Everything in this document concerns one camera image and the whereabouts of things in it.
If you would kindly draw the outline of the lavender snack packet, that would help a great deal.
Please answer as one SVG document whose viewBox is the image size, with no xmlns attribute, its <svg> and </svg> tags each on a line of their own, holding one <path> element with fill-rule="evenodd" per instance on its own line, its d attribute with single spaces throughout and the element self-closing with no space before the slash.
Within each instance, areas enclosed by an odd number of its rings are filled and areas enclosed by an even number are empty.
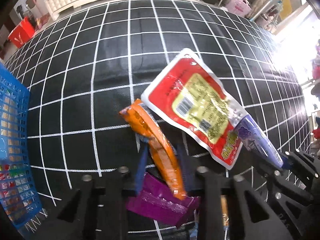
<svg viewBox="0 0 320 240">
<path fill-rule="evenodd" d="M 258 153 L 276 167 L 282 168 L 283 160 L 280 154 L 249 114 L 238 123 L 234 130 L 247 150 Z"/>
</svg>

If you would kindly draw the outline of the black white grid tablecloth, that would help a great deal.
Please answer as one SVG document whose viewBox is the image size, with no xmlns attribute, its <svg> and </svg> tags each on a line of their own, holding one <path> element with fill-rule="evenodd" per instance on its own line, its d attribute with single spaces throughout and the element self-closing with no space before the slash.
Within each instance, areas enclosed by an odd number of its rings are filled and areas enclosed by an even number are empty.
<svg viewBox="0 0 320 240">
<path fill-rule="evenodd" d="M 3 65 L 30 93 L 27 149 L 42 209 L 16 229 L 1 206 L 1 239 L 33 239 L 83 175 L 101 180 L 121 166 L 135 168 L 141 145 L 148 143 L 119 111 L 141 100 L 184 48 L 210 68 L 279 154 L 295 149 L 310 154 L 310 125 L 293 56 L 277 48 L 271 33 L 195 1 L 106 2 L 47 27 Z M 182 145 L 213 172 L 243 176 L 267 204 L 266 180 L 253 166 L 254 151 L 242 143 L 228 170 L 191 136 L 149 110 L 175 155 L 176 145 Z M 166 184 L 150 149 L 145 168 Z M 127 239 L 196 239 L 198 210 L 179 228 L 127 210 Z"/>
</svg>

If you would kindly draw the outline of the purple snack packet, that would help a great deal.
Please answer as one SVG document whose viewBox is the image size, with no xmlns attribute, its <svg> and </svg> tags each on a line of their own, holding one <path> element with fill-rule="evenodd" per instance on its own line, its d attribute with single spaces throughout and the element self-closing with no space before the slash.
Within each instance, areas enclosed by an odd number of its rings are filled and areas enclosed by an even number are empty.
<svg viewBox="0 0 320 240">
<path fill-rule="evenodd" d="M 126 202 L 127 210 L 178 228 L 193 216 L 199 205 L 200 197 L 180 200 L 166 184 L 148 172 L 144 174 L 140 193 Z"/>
</svg>

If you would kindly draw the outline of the orange snack packet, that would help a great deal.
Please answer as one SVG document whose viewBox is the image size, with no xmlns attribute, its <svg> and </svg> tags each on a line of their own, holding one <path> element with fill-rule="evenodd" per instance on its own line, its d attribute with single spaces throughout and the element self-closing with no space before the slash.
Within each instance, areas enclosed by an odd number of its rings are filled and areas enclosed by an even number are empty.
<svg viewBox="0 0 320 240">
<path fill-rule="evenodd" d="M 182 171 L 174 148 L 162 132 L 148 107 L 137 99 L 133 104 L 119 111 L 119 115 L 149 145 L 151 157 L 173 196 L 184 200 L 187 192 L 184 188 Z"/>
</svg>

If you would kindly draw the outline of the blue plastic basket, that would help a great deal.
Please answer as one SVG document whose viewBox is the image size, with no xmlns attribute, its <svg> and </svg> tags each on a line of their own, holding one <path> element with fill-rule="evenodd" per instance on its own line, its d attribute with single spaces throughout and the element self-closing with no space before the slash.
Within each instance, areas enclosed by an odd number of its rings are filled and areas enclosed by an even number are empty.
<svg viewBox="0 0 320 240">
<path fill-rule="evenodd" d="M 27 149 L 30 93 L 1 64 L 1 206 L 20 229 L 41 209 Z"/>
</svg>

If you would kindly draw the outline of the yellow blue snack packet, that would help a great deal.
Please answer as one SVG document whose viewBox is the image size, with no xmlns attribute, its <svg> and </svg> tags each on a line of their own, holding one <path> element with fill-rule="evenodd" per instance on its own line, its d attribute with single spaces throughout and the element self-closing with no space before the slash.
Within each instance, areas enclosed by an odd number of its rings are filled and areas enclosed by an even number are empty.
<svg viewBox="0 0 320 240">
<path fill-rule="evenodd" d="M 229 213 L 228 213 L 227 197 L 225 195 L 222 195 L 220 199 L 221 199 L 223 228 L 226 230 L 227 228 L 229 228 Z"/>
</svg>

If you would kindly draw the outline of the red white yellow snack pack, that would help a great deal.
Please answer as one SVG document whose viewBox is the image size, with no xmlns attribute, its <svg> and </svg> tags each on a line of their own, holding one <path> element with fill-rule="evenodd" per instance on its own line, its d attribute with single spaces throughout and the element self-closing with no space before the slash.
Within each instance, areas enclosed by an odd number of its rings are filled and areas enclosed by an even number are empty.
<svg viewBox="0 0 320 240">
<path fill-rule="evenodd" d="M 219 164 L 233 168 L 242 148 L 235 128 L 248 113 L 191 49 L 184 48 L 156 76 L 141 100 Z"/>
</svg>

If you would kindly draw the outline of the red paper bag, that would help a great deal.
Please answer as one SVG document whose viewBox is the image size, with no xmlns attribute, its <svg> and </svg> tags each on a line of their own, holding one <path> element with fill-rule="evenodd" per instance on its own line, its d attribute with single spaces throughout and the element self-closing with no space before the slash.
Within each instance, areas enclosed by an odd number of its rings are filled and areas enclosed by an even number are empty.
<svg viewBox="0 0 320 240">
<path fill-rule="evenodd" d="M 11 31 L 8 39 L 17 48 L 21 48 L 27 43 L 35 34 L 35 28 L 29 21 L 28 17 L 25 17 L 21 22 Z"/>
</svg>

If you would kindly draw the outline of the pink tote bag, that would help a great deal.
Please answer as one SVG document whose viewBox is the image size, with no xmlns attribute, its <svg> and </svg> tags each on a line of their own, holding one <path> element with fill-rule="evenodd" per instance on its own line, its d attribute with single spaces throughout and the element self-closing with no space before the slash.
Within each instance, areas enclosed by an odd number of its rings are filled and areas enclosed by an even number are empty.
<svg viewBox="0 0 320 240">
<path fill-rule="evenodd" d="M 241 17 L 245 17 L 252 10 L 248 0 L 230 0 L 225 7 L 229 12 Z"/>
</svg>

